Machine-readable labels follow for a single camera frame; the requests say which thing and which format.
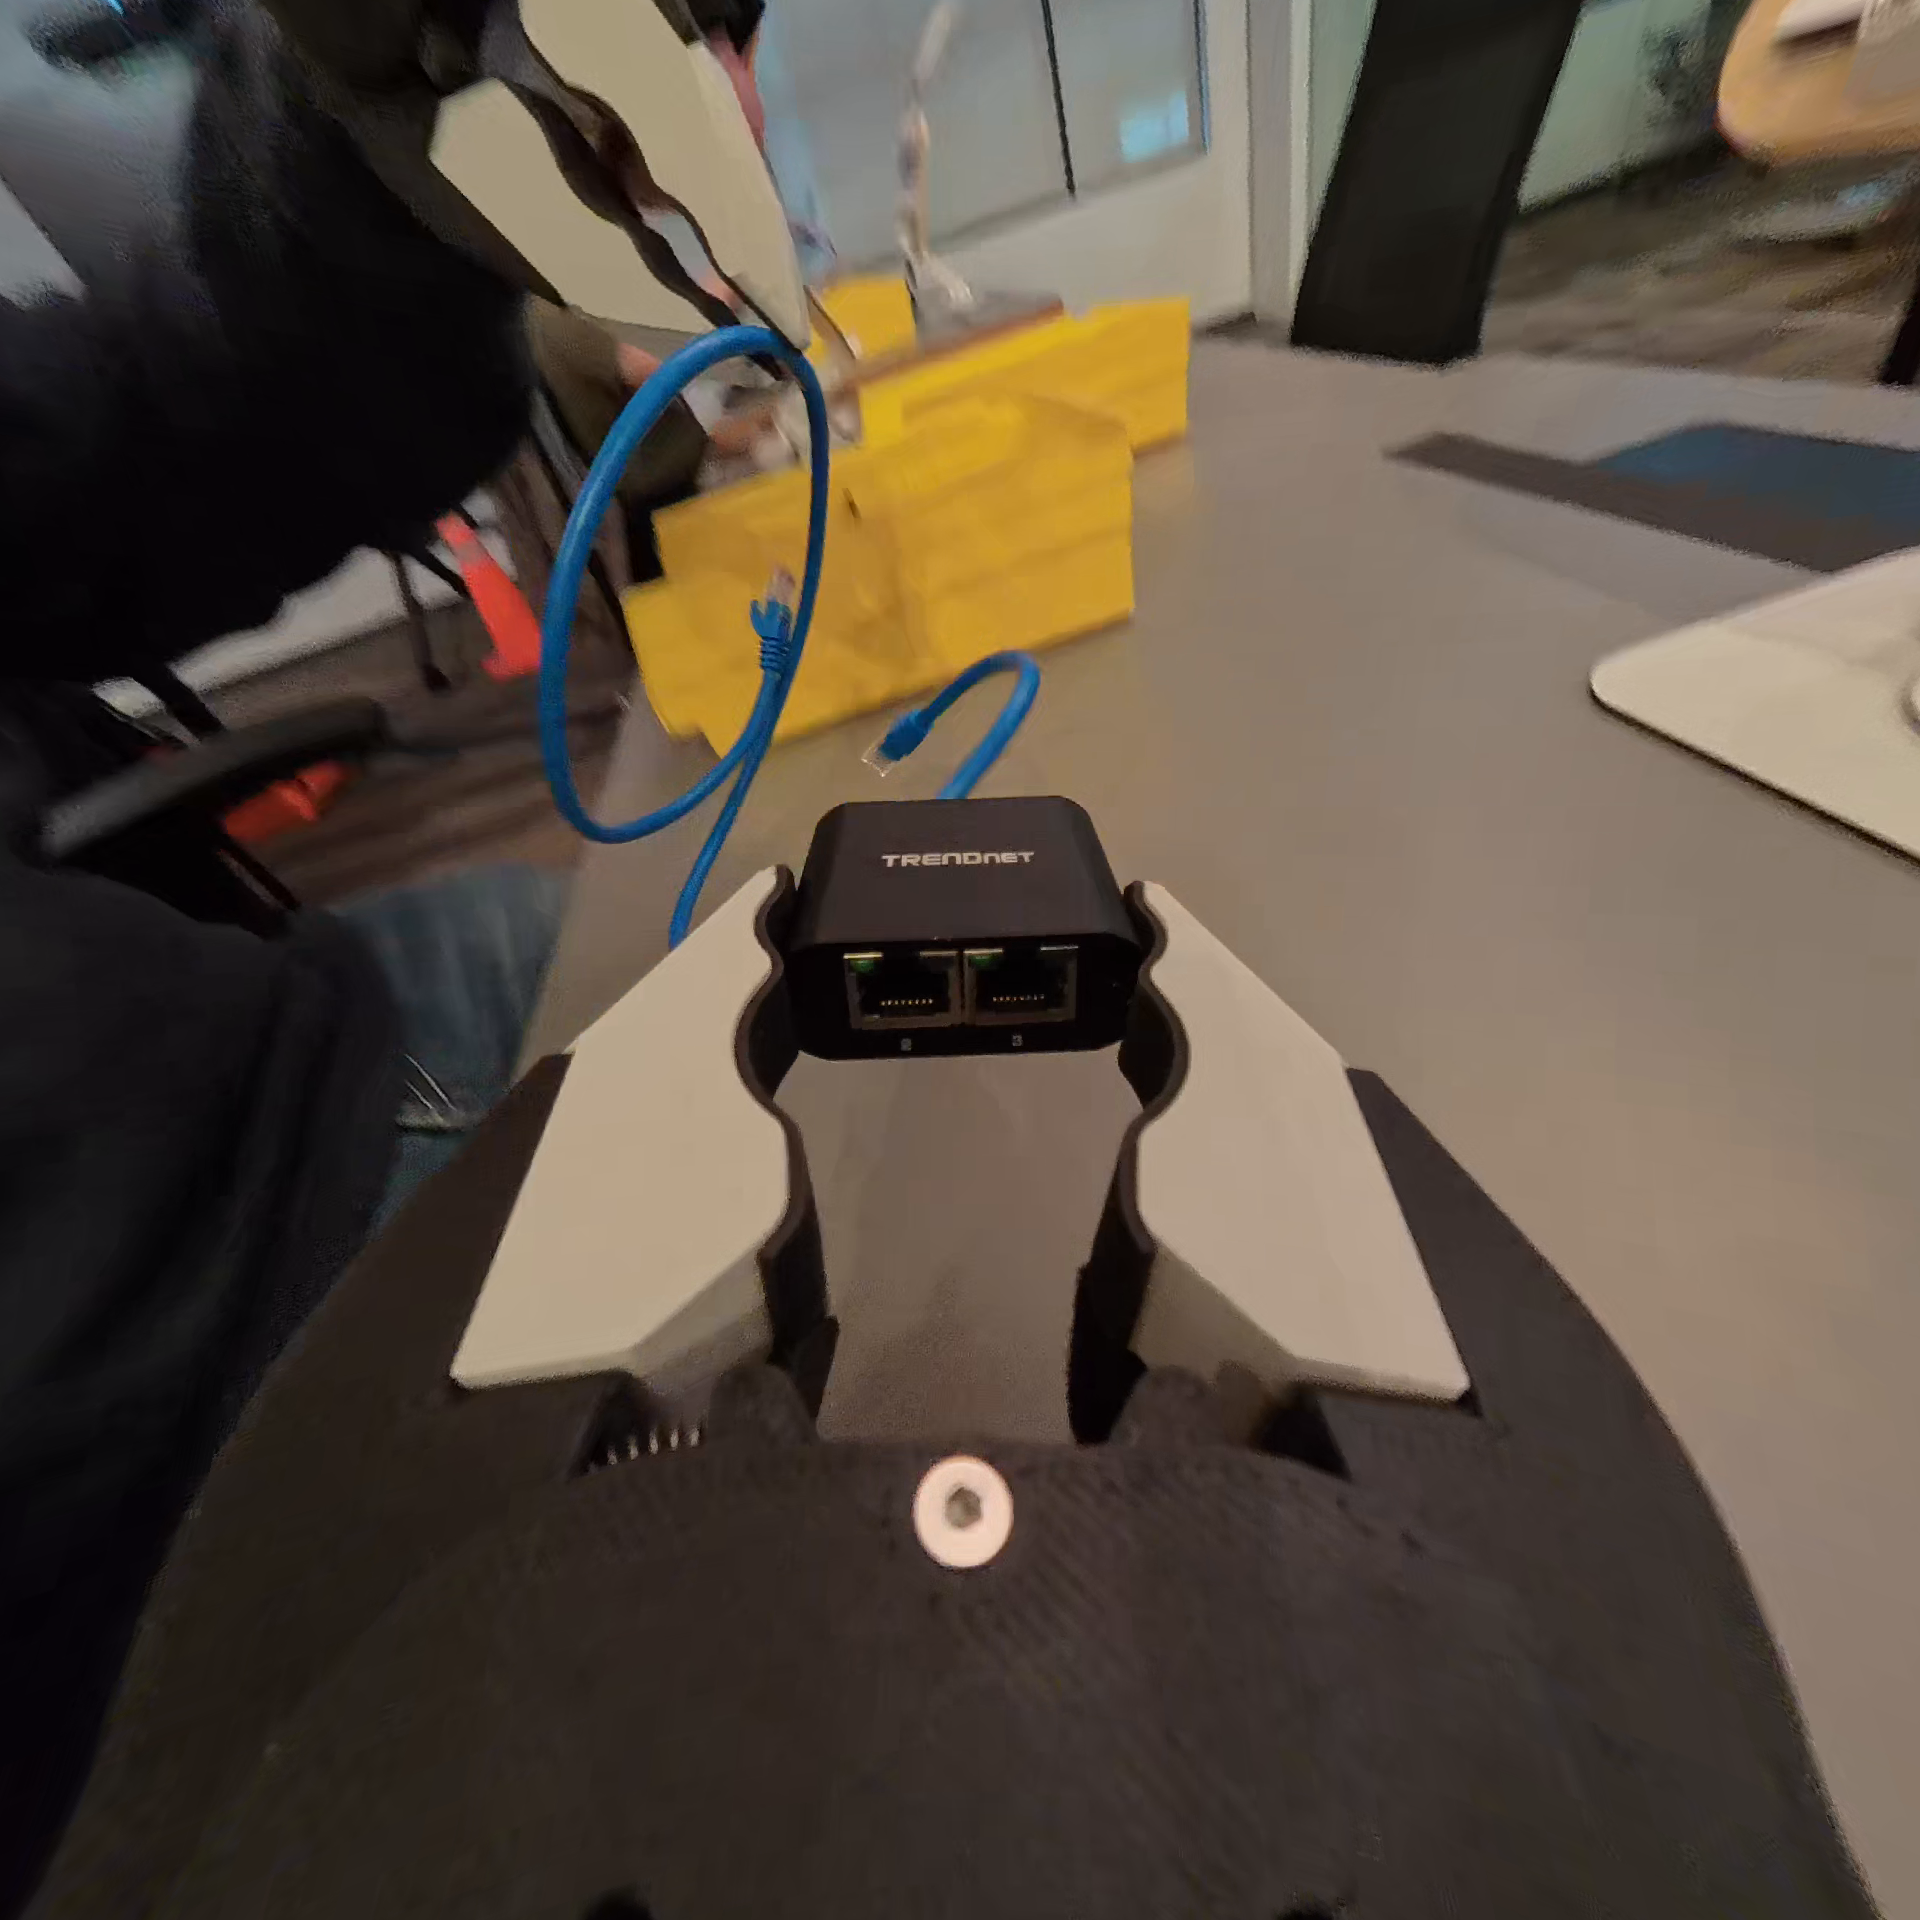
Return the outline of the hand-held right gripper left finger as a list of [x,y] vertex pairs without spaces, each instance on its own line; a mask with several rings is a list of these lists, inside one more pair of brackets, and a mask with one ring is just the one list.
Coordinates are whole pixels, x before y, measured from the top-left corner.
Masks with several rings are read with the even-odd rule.
[[782,938],[797,885],[752,875],[572,1043],[474,1294],[465,1390],[629,1376],[700,1409],[767,1361],[818,1409],[837,1322],[800,1126]]

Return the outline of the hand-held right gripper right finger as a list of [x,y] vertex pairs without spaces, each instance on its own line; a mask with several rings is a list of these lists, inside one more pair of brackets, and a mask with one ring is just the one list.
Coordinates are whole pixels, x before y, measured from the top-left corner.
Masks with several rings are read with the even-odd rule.
[[1257,1434],[1303,1395],[1453,1409],[1471,1379],[1350,1069],[1170,889],[1125,898],[1136,1094],[1071,1296],[1068,1424],[1180,1372]]

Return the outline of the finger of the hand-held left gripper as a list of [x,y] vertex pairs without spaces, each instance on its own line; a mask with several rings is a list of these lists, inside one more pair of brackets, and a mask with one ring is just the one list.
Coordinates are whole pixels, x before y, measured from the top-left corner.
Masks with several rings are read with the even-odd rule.
[[809,291],[777,184],[734,72],[686,5],[528,3],[518,22],[564,96],[624,138],[616,195],[686,228],[743,310],[806,346]]
[[620,201],[589,164],[569,178],[537,109],[500,81],[439,106],[428,156],[439,177],[517,256],[548,305],[641,330],[717,330],[729,299],[702,286],[672,242]]

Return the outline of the black network switch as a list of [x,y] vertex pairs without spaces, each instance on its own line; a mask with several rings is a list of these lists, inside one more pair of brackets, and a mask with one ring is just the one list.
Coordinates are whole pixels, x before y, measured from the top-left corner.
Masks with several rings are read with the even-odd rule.
[[850,803],[777,924],[797,1052],[823,1062],[1098,1052],[1145,939],[1064,798]]

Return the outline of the person's leg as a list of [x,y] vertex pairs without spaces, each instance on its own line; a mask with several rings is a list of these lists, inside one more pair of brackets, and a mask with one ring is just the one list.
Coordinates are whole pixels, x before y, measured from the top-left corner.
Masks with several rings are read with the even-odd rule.
[[569,873],[482,867],[333,912],[368,945],[399,1022],[399,1094],[382,1230],[514,1089],[569,906]]

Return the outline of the metal stand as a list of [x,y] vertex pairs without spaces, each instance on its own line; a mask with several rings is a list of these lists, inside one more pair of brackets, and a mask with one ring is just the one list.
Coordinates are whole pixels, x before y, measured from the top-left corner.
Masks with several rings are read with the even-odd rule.
[[908,64],[903,108],[896,121],[896,252],[903,289],[924,350],[958,347],[1008,330],[1045,324],[1064,314],[1057,296],[978,291],[929,242],[928,214],[928,91],[960,17],[960,5],[928,10],[916,51]]

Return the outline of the orange plastic object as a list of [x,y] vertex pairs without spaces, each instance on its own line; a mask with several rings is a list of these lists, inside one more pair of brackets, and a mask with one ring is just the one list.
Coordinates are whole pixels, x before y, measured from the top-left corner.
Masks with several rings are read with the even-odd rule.
[[542,629],[514,577],[465,513],[437,518],[437,538],[486,638],[480,660],[486,678],[494,684],[533,678],[542,664]]
[[350,765],[335,760],[310,764],[228,808],[224,833],[245,848],[268,845],[318,825],[350,785]]

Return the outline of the yellow plastic bin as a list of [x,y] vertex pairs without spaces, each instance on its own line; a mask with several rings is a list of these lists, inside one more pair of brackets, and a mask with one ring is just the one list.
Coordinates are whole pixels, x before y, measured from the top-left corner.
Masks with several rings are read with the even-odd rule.
[[1188,425],[1192,324],[1183,299],[1097,305],[958,347],[924,350],[901,280],[841,280],[814,299],[809,360],[871,443],[960,400],[1041,400],[1114,420],[1132,450]]
[[[897,440],[841,449],[818,606],[775,738],[1126,620],[1133,466],[1114,416],[1018,394],[950,400]],[[656,517],[662,577],[624,611],[668,734],[714,752],[736,741],[760,675],[752,602],[778,571],[800,579],[806,508],[809,478],[791,466]]]

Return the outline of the person's dark jacket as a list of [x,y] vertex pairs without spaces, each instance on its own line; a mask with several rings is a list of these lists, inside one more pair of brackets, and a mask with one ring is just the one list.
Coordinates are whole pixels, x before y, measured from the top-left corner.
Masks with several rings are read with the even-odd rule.
[[72,689],[4,682],[1,1892],[86,1779],[146,1592],[238,1409],[373,1222],[398,1004],[337,917],[196,920],[50,859],[130,762]]

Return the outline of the white framed glass door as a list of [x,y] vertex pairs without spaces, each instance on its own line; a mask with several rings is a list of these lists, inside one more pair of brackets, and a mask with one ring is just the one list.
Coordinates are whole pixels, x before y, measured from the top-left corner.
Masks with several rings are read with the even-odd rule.
[[[757,74],[782,189],[825,266],[901,264],[897,131],[926,3],[775,3]],[[924,94],[928,230],[990,296],[1068,306],[1253,291],[1241,3],[968,3]]]

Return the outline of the white board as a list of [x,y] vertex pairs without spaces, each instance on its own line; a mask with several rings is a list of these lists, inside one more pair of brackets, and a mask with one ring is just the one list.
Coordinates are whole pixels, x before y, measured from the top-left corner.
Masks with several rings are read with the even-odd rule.
[[1599,709],[1917,857],[1917,550],[1596,664]]

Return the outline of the black pillar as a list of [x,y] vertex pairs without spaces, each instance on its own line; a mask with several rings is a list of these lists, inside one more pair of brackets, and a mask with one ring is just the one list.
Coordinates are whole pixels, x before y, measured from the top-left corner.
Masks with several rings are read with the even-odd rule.
[[1480,350],[1580,3],[1381,3],[1289,344],[1444,368]]

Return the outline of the dark grey strip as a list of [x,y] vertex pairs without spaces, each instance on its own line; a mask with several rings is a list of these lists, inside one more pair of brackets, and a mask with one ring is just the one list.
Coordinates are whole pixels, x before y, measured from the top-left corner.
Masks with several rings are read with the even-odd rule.
[[1575,464],[1487,440],[1428,434],[1389,449],[1384,458],[1407,468],[1806,571],[1834,573],[1916,549],[1913,534],[1890,532],[1881,522],[1813,513],[1705,483]]

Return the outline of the blue mat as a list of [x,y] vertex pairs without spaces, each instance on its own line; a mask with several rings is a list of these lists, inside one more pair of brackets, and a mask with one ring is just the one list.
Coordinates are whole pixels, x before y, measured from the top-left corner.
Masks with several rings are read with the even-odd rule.
[[1744,424],[1688,424],[1605,453],[1593,468],[1824,522],[1869,522],[1894,545],[1916,545],[1916,449]]

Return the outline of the wooden clipboard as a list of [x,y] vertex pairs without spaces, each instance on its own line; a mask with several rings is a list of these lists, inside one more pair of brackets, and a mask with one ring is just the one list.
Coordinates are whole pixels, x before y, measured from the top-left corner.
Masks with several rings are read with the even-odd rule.
[[1716,131],[1766,168],[1916,156],[1917,5],[1748,5],[1718,72]]

